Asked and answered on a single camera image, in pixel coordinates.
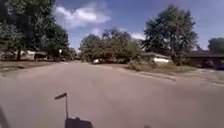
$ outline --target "curb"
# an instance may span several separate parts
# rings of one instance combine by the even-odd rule
[[[164,78],[164,79],[169,79],[169,80],[172,80],[172,81],[176,81],[176,77],[168,76],[168,75],[164,75],[164,74],[149,73],[149,72],[139,72],[139,74],[148,75],[148,76],[152,76],[152,77],[159,77],[159,78]]]

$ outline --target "lamp post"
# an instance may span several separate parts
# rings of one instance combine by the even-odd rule
[[[60,58],[60,60],[61,60],[62,49],[59,49],[58,52],[59,52],[59,58]]]

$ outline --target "roof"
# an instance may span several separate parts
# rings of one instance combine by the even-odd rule
[[[35,54],[38,54],[38,55],[47,55],[47,52],[38,51],[38,52],[35,52]]]
[[[188,57],[191,58],[224,58],[224,53],[213,53],[210,52],[209,50],[204,50],[204,51],[192,51],[188,54]]]
[[[142,54],[143,56],[151,56],[151,57],[159,57],[159,58],[170,58],[168,56],[164,56],[162,54],[154,53],[154,52],[146,52]]]

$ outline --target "house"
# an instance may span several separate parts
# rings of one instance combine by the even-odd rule
[[[224,53],[213,53],[209,50],[192,51],[188,54],[189,64],[202,68],[224,68]]]
[[[142,54],[143,59],[147,62],[155,62],[157,64],[167,64],[171,62],[170,57],[164,56],[154,52],[147,52]]]
[[[47,53],[41,51],[21,51],[21,60],[47,60]]]

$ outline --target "bush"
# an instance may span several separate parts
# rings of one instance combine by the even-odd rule
[[[129,62],[129,66],[127,66],[126,69],[134,70],[134,71],[137,71],[137,72],[142,71],[141,64],[139,62],[136,62],[136,61]]]

